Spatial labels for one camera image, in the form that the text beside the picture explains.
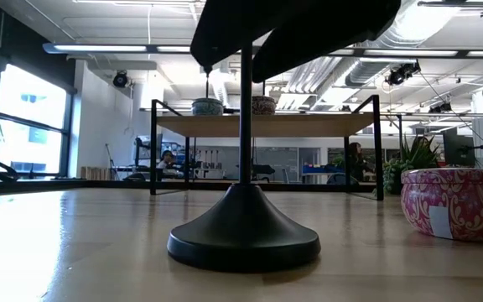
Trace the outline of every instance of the potted plant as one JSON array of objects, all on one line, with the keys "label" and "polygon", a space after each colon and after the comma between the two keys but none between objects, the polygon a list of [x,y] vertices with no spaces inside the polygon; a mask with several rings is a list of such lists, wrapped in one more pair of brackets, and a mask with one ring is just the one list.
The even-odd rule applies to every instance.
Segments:
[{"label": "potted plant", "polygon": [[430,148],[434,137],[428,140],[425,137],[415,138],[411,148],[404,139],[400,159],[391,159],[383,165],[383,186],[385,192],[392,195],[400,195],[402,191],[402,172],[410,169],[437,168],[437,149]]}]

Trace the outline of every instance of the bowl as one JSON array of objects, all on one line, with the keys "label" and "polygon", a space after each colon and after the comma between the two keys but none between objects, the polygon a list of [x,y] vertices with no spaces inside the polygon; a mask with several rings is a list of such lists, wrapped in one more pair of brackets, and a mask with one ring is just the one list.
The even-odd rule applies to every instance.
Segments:
[{"label": "bowl", "polygon": [[193,102],[194,116],[220,116],[223,114],[223,103],[212,98],[198,98]]},{"label": "bowl", "polygon": [[483,169],[420,169],[402,173],[402,210],[417,231],[483,242]]},{"label": "bowl", "polygon": [[252,97],[252,114],[254,115],[273,115],[277,103],[269,96]]}]

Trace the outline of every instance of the ceiling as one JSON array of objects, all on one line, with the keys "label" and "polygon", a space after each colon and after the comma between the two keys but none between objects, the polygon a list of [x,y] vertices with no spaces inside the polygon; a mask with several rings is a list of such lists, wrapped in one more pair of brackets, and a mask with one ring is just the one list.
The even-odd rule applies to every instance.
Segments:
[{"label": "ceiling", "polygon": [[[113,3],[76,3],[73,0],[0,0],[3,10],[57,43],[189,45],[203,5],[199,1],[175,6],[122,6]],[[461,10],[419,47],[483,48],[483,18],[480,18],[480,13],[481,10]],[[422,22],[426,20],[420,20],[419,27],[423,26]],[[260,38],[255,44],[262,44],[265,38]],[[89,66],[96,66],[101,70],[100,75],[106,78],[114,73],[109,66],[113,61],[156,62],[170,84],[165,100],[171,104],[204,95],[205,77],[190,55],[108,55],[97,56],[94,60],[90,57],[86,59],[90,61]],[[225,65],[230,77],[222,85],[230,96],[240,93],[239,75],[236,76],[236,73],[239,74],[239,59],[239,56],[233,55]],[[478,83],[483,83],[483,60],[420,60],[419,63],[426,79],[438,93],[452,91],[452,104],[456,111],[465,111],[470,107],[470,92],[480,88]],[[294,70],[291,70],[269,79],[267,85],[284,87],[293,73]],[[144,70],[129,72],[137,79],[144,79],[146,74]],[[418,109],[419,103],[436,96],[420,75],[406,81],[403,86],[393,87],[389,92],[390,87],[383,83],[385,75],[388,75],[388,71],[372,79],[353,96],[353,100],[361,102],[377,93],[381,95],[382,109],[404,111]],[[253,93],[261,94],[262,86],[255,85]],[[353,107],[356,105],[349,97],[339,101]]]}]

